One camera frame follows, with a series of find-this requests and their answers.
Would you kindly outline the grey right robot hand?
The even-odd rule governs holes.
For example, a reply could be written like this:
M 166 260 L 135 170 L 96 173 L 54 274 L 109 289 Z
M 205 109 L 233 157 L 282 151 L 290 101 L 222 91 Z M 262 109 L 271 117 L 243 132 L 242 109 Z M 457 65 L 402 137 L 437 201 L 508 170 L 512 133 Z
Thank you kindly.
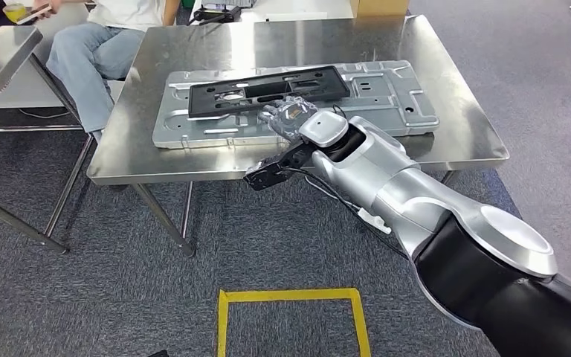
M 300 127 L 317 112 L 315 104 L 302 97 L 288 96 L 265 105 L 257 117 L 270 130 L 288 142 L 294 142 L 300 140 Z

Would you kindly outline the person's right hand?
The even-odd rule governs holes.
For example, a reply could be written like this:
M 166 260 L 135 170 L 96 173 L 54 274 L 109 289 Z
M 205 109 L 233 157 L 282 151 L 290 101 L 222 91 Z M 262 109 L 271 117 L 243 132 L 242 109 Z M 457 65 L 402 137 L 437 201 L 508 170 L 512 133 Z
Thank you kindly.
M 44 19 L 56 14 L 61 6 L 62 0 L 34 0 L 32 10 L 38 10 L 38 18 Z

